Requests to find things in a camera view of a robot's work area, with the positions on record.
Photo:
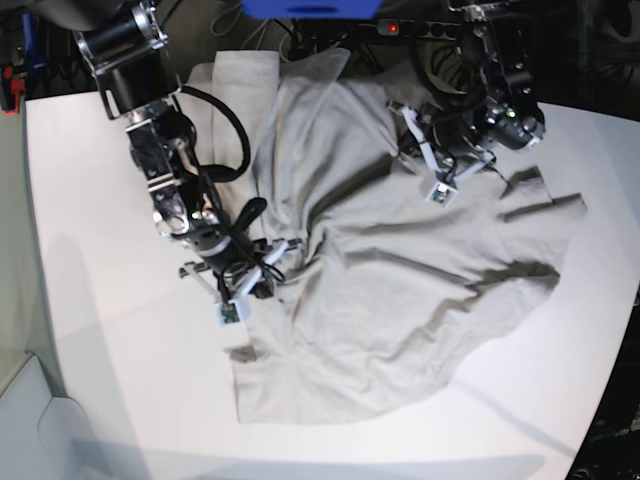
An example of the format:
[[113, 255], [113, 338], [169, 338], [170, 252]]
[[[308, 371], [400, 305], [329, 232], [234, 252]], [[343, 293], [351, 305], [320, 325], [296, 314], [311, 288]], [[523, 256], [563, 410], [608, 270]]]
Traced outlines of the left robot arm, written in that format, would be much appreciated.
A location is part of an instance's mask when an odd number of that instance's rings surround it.
[[[419, 37], [437, 9], [449, 10], [460, 21], [453, 40], [467, 76], [460, 93], [436, 86], [420, 61]], [[544, 138], [545, 117], [531, 71], [534, 26], [533, 14], [521, 1], [442, 1], [414, 19], [409, 59], [438, 108], [430, 115], [426, 140], [445, 162], [446, 179], [458, 173], [463, 160], [483, 169], [495, 163], [497, 147], [521, 151]]]

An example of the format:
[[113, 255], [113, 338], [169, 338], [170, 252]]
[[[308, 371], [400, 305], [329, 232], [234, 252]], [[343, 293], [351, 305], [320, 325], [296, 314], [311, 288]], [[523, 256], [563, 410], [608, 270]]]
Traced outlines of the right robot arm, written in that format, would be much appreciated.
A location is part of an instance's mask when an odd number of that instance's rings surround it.
[[[284, 279], [267, 260], [274, 249], [248, 236], [249, 226], [266, 209], [266, 200], [252, 198], [239, 215], [231, 217], [216, 189], [248, 170], [247, 132], [221, 100], [181, 84], [170, 64], [168, 38], [154, 3], [28, 1], [25, 6], [71, 32], [108, 118], [127, 118], [131, 157], [146, 179], [156, 226], [200, 258], [196, 264], [184, 265], [180, 274], [211, 272], [225, 303], [245, 295], [272, 297], [276, 284]], [[181, 110], [180, 93], [208, 103], [228, 120], [240, 141], [238, 167], [199, 162], [197, 132]]]

